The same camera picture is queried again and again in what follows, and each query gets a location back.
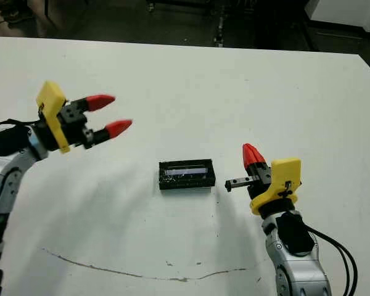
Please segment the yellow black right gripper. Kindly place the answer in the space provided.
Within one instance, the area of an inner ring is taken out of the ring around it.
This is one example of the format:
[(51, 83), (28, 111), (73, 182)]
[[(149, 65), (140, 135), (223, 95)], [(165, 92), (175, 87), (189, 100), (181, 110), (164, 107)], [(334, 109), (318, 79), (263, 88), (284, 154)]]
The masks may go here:
[(242, 158), (248, 176), (225, 182), (228, 192), (246, 187), (252, 213), (279, 213), (294, 210), (295, 191), (301, 185), (301, 161), (298, 158), (275, 160), (268, 165), (249, 143), (242, 145)]

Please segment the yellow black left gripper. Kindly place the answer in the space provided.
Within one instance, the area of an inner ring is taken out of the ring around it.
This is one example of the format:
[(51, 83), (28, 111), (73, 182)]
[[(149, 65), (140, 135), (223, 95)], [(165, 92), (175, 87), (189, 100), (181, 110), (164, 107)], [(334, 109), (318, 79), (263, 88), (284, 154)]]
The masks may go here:
[(57, 83), (46, 81), (36, 99), (39, 113), (37, 137), (48, 151), (59, 150), (63, 154), (70, 151), (71, 145), (89, 149), (113, 139), (127, 130), (132, 120), (109, 123), (93, 135), (93, 131), (86, 127), (84, 113), (97, 111), (114, 101), (114, 96), (98, 94), (68, 102)]

